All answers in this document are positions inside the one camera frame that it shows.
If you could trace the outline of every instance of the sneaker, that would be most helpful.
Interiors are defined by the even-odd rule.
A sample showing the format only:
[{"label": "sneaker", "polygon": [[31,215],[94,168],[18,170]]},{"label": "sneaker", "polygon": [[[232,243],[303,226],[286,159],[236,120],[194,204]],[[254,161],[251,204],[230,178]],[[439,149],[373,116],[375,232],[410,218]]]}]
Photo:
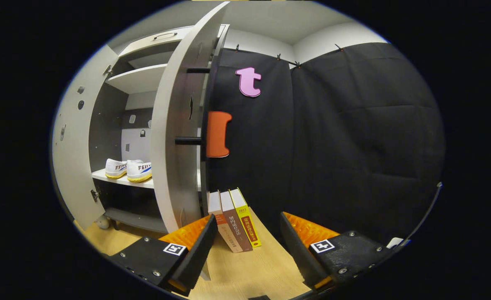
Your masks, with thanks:
[{"label": "sneaker", "polygon": [[127,173],[126,161],[115,161],[108,159],[105,167],[105,175],[108,178],[118,179]]},{"label": "sneaker", "polygon": [[127,161],[127,179],[131,182],[142,182],[152,176],[151,163],[141,160]]}]

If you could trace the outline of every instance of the book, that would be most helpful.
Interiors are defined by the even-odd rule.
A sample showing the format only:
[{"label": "book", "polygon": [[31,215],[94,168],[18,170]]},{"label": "book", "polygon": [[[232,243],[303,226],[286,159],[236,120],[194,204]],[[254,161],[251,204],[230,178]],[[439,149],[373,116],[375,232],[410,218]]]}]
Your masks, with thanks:
[{"label": "book", "polygon": [[253,248],[260,247],[262,243],[260,242],[260,238],[258,237],[257,230],[254,228],[253,219],[251,218],[251,213],[249,212],[249,207],[247,206],[247,202],[245,201],[241,190],[239,188],[236,188],[235,190],[229,190],[229,192],[230,198],[232,199],[232,203],[234,203],[238,218],[242,223],[247,238],[249,239]]},{"label": "book", "polygon": [[240,245],[236,241],[236,238],[234,237],[234,234],[232,233],[232,230],[230,229],[230,226],[227,223],[225,216],[223,215],[223,211],[221,210],[219,190],[217,192],[211,192],[209,194],[208,202],[209,215],[213,214],[215,216],[217,230],[219,231],[219,234],[221,234],[221,237],[223,237],[223,239],[225,240],[225,243],[229,245],[232,252],[242,252],[242,247],[240,247]]},{"label": "book", "polygon": [[221,198],[221,210],[223,211],[223,215],[229,224],[236,241],[242,247],[243,251],[251,251],[253,247],[247,235],[245,234],[245,230],[242,226],[242,223],[238,219],[238,213],[234,208],[234,204],[232,203],[232,199],[230,198],[230,192],[222,192],[220,193]]}]

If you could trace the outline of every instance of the caster wheel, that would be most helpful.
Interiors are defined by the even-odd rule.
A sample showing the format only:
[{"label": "caster wheel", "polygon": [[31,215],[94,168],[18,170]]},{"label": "caster wheel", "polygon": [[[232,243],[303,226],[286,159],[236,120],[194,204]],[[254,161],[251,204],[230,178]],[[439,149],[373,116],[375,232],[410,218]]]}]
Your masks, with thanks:
[{"label": "caster wheel", "polygon": [[107,229],[110,226],[110,222],[108,222],[108,219],[105,216],[100,216],[99,219],[95,221],[95,223],[101,229]]}]

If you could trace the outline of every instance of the sneaker sole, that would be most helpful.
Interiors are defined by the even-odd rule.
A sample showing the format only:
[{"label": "sneaker sole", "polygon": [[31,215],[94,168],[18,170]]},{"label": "sneaker sole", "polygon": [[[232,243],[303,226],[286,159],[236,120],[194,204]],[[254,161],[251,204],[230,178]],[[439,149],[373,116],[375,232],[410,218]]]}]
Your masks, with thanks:
[{"label": "sneaker sole", "polygon": [[130,182],[143,182],[147,179],[150,179],[151,177],[152,177],[152,173],[149,175],[145,175],[144,177],[140,177],[140,178],[130,178],[127,176],[127,179],[129,179]]},{"label": "sneaker sole", "polygon": [[123,175],[127,174],[127,171],[124,171],[123,173],[119,174],[119,175],[115,175],[115,176],[112,176],[112,175],[108,175],[105,173],[106,177],[110,178],[110,179],[118,179],[120,177],[122,177]]}]

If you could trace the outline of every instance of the wall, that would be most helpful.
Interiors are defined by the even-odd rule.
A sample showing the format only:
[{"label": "wall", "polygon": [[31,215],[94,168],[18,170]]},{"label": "wall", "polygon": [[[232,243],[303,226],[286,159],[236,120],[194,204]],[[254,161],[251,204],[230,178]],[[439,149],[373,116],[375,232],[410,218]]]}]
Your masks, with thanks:
[{"label": "wall", "polygon": [[272,57],[277,57],[280,54],[280,59],[295,61],[293,47],[291,45],[267,36],[229,28],[224,47],[236,49],[236,45],[238,44],[240,45],[240,50],[262,53]]},{"label": "wall", "polygon": [[366,26],[357,22],[349,22],[327,27],[310,34],[293,45],[293,52],[295,59],[304,63],[336,50],[337,47],[334,44],[343,48],[372,42],[386,43],[387,41]]}]

